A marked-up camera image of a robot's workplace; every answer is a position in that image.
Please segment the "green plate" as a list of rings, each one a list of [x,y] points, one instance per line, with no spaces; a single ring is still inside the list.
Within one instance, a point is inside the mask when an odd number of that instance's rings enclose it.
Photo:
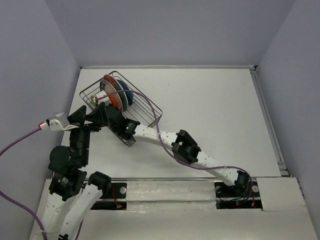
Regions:
[[[94,107],[96,107],[97,104],[98,104],[97,96],[96,96],[96,95],[91,95],[91,96],[90,96],[90,100],[91,100],[92,105],[93,105]]]

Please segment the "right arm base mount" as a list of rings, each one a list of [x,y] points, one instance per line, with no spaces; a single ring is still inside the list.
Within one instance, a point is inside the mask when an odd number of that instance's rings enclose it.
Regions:
[[[257,181],[252,182],[251,191],[246,193],[235,192],[222,181],[214,183],[216,208],[218,210],[232,209],[262,209],[262,201]]]

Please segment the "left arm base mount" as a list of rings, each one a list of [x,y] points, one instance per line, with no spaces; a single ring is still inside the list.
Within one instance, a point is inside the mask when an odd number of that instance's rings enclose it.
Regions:
[[[123,211],[127,209],[127,183],[112,182],[111,188],[104,193],[91,207],[91,210],[99,211]]]

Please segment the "white plate teal rim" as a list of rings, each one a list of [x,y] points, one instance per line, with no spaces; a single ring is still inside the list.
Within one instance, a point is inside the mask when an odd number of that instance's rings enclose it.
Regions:
[[[111,85],[111,84],[108,83],[106,80],[101,80],[101,81],[100,81],[100,84],[99,84],[100,90],[101,90],[101,91],[104,91],[106,85]]]

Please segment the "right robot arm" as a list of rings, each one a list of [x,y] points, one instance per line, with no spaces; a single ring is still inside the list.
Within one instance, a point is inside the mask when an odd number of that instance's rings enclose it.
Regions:
[[[160,131],[158,126],[152,128],[124,117],[120,110],[112,105],[108,105],[105,111],[108,126],[121,139],[163,147],[179,164],[194,170],[206,171],[219,178],[230,187],[235,196],[242,196],[248,191],[252,179],[245,170],[214,160],[201,150],[186,130],[181,129],[177,133]]]

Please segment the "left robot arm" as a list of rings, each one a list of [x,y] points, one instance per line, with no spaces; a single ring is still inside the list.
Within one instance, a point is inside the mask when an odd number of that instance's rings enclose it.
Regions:
[[[110,117],[119,110],[104,102],[91,113],[86,110],[83,105],[69,116],[60,112],[40,124],[42,130],[69,132],[69,145],[58,145],[50,152],[48,169],[53,176],[35,240],[74,239],[85,214],[99,197],[110,194],[111,178],[98,171],[89,177],[87,188],[81,192],[87,176],[82,168],[89,162],[91,133],[109,126]]]

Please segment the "red teal flower plate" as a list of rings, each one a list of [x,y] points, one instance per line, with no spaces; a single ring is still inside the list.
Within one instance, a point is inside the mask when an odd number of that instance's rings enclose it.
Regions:
[[[106,74],[104,75],[103,79],[111,84],[116,91],[119,91],[117,94],[119,95],[122,102],[122,111],[126,112],[128,110],[129,103],[126,93],[124,91],[121,91],[124,90],[124,88],[120,85],[119,81],[113,78],[111,75]]]

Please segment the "orange plate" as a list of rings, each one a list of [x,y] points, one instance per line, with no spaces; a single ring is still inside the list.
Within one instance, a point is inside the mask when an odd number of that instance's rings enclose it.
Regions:
[[[111,103],[119,110],[122,110],[123,108],[122,101],[119,95],[116,93],[116,89],[112,85],[107,84],[104,87],[104,91],[107,93]]]

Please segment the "wire dish rack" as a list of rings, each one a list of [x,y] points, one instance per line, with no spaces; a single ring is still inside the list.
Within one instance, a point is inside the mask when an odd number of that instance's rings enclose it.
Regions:
[[[125,92],[128,100],[128,110],[125,112],[122,110],[124,117],[138,121],[150,128],[155,127],[156,121],[161,119],[163,111],[153,101],[146,100],[138,95],[137,93],[141,93],[141,91],[118,71],[114,70],[107,75],[118,80],[124,88],[124,90],[120,90],[121,92]],[[91,102],[91,96],[101,91],[100,82],[102,80],[104,80],[104,77],[84,88],[79,93],[79,96],[91,110],[95,108]]]

